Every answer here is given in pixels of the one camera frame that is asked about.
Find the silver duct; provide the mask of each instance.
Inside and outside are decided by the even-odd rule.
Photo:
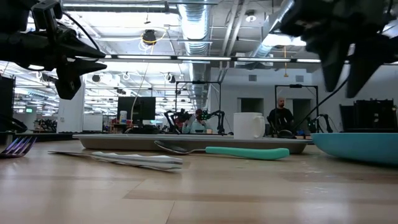
[[[210,6],[201,4],[180,4],[178,10],[181,15],[181,29],[184,39],[203,40],[208,38]],[[207,43],[185,43],[187,55],[207,55]],[[191,63],[189,65],[190,78],[193,81],[208,81],[210,77],[210,66],[203,63]],[[192,92],[196,100],[197,108],[206,105],[208,85],[192,85]]]
[[[294,5],[294,0],[284,0],[282,4],[280,5],[280,10],[267,16],[266,20],[264,21],[264,25],[262,27],[262,31],[264,36],[264,40],[269,34],[270,31],[272,31],[275,26],[277,25],[278,22],[281,22],[282,18],[285,16],[286,12]],[[264,43],[264,40],[259,44],[259,46],[255,49],[255,51],[252,52],[250,57],[257,57],[257,58],[264,58],[268,56],[269,52],[271,52],[272,48],[274,46],[268,46]]]

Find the white mug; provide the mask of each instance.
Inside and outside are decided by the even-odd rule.
[[[235,113],[234,139],[262,138],[266,132],[266,122],[261,113]]]

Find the man in black shirt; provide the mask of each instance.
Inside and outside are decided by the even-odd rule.
[[[273,109],[269,113],[269,120],[276,126],[278,131],[280,130],[289,130],[292,131],[293,128],[293,114],[289,109],[285,108],[285,98],[278,98],[278,107]]]

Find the purple fork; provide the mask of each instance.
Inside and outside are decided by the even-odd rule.
[[[33,144],[36,142],[37,137],[18,137],[5,150],[0,152],[0,159],[18,158],[26,155]]]

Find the black shirt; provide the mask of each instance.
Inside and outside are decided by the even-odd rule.
[[[293,114],[289,109],[282,108],[276,109],[276,126],[277,129],[290,129],[291,122],[293,121]],[[275,109],[269,113],[269,120],[275,123]]]

